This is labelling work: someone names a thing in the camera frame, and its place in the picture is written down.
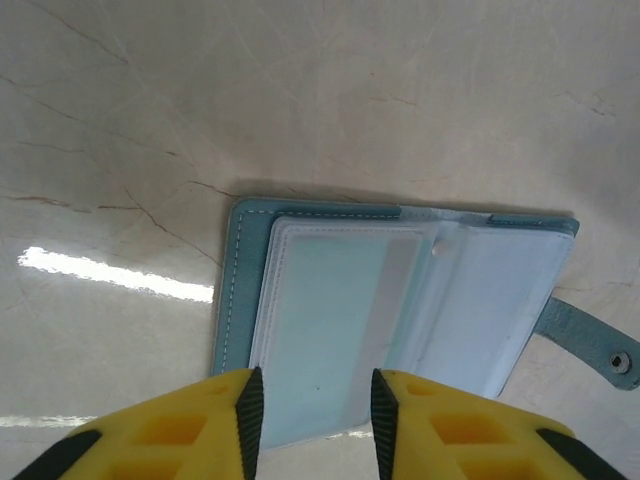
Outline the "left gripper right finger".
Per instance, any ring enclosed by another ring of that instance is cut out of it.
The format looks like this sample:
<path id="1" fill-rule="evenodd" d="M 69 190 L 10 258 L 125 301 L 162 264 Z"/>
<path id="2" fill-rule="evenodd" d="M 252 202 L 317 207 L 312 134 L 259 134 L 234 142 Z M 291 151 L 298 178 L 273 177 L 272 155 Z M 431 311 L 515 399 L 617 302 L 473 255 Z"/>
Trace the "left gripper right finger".
<path id="1" fill-rule="evenodd" d="M 376 369 L 371 422 L 382 479 L 619 479 L 550 418 L 409 373 Z"/>

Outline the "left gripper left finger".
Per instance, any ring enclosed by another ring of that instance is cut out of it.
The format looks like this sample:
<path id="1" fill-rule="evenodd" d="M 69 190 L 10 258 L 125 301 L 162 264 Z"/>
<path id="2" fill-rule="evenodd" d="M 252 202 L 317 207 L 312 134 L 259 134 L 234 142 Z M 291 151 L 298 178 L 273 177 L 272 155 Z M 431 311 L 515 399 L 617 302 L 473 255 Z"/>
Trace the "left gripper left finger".
<path id="1" fill-rule="evenodd" d="M 17 476 L 253 479 L 263 415 L 261 369 L 237 369 L 87 422 Z"/>

